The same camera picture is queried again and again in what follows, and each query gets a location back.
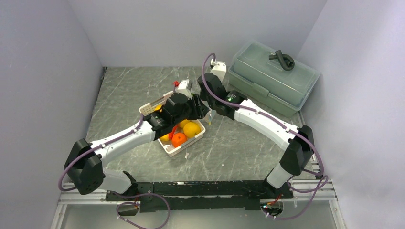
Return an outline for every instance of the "white wall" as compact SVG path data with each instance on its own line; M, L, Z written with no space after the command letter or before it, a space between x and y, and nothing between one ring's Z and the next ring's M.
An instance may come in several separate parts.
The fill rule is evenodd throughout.
M0 228L46 229L101 63L66 0L1 0L0 73Z
M404 228L405 2L329 0L299 60L303 112L349 228Z
M69 2L104 66L199 66L249 39L297 55L326 0Z

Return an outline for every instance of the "gray marble surface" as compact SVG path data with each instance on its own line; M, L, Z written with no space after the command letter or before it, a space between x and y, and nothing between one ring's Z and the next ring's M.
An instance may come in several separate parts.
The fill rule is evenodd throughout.
M198 92L196 81L200 75L201 67L107 68L87 141L135 124L139 107L171 91L176 80L192 80L192 90ZM227 76L224 84L228 90L234 89L228 85ZM253 101L278 118L299 126L298 115L286 118ZM219 115L211 125L202 123L206 128L203 138L173 157L158 142L151 142L123 154L107 168L128 171L137 181L253 180L264 179L283 155L274 142L243 123ZM303 173L298 178L315 177Z

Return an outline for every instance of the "green plastic storage box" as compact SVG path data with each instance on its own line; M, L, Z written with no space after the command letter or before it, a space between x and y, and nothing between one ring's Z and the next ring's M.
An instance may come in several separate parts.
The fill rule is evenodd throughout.
M234 56L229 83L284 116L301 110L320 73L296 60L291 71L269 60L274 49L251 41Z

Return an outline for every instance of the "white plastic basket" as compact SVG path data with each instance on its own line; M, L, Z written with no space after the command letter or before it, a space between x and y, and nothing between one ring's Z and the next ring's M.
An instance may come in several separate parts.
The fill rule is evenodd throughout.
M152 103L147 103L147 104L141 106L139 108L139 112L145 116L149 115L150 113L155 111L155 107L157 105L165 104L166 100L171 96L171 94L173 94L173 91L170 91L170 92L164 94L162 98L160 98ZM187 142L183 143L181 146L178 146L175 148L172 144L165 144L162 141L160 141L160 139L158 139L158 142L160 143L160 145L163 147L164 151L166 151L166 153L170 157L178 154L179 152L181 152L188 146L191 146L191 144L193 144L194 142L198 141L199 139L201 139L203 137L203 135L205 133L205 127L201 124L201 122L199 120L191 120L191 122L198 124L201 128L201 132L199 134L197 134L195 137L188 139ZM182 132L181 128L177 128L175 133L179 132L179 130L180 130L180 132Z

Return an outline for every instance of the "red pepper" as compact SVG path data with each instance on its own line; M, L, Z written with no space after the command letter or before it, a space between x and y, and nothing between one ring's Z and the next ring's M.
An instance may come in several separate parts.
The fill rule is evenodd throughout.
M175 125L173 127L173 129L171 130L171 132L169 133L169 140L171 140L173 138L174 132L176 131L178 125Z

